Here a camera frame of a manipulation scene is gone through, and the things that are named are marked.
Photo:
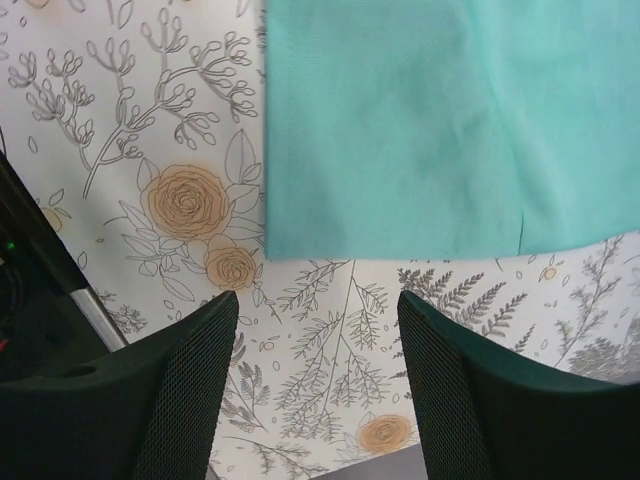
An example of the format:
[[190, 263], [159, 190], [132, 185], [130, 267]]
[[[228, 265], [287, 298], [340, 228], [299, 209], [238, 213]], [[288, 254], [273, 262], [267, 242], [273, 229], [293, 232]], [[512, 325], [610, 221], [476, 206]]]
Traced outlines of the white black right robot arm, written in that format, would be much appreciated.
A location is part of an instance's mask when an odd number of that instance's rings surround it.
[[[397, 314], [432, 479], [635, 479], [639, 387], [541, 365], [415, 293]], [[203, 479], [239, 319], [227, 291], [128, 344], [1, 165], [1, 475]]]

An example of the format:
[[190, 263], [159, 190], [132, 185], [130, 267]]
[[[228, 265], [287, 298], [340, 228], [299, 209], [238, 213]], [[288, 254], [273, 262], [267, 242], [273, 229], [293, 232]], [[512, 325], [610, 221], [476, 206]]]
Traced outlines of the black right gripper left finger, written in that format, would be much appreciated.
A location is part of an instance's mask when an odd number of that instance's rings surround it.
[[226, 291], [118, 351], [2, 383], [2, 478], [205, 478], [238, 318]]

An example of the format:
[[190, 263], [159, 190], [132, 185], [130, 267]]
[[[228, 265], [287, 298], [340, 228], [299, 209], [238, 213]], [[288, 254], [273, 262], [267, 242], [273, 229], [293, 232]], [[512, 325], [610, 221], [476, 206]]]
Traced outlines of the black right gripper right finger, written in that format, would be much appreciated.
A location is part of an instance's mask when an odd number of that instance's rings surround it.
[[429, 478], [638, 478], [637, 384], [535, 362], [410, 291], [397, 312]]

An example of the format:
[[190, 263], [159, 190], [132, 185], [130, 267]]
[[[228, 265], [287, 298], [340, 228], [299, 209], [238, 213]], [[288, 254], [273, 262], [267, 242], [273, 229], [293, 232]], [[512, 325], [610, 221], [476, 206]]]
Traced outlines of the teal t shirt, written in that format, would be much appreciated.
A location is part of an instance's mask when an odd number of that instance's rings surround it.
[[271, 259], [490, 259], [639, 226], [635, 1], [270, 1]]

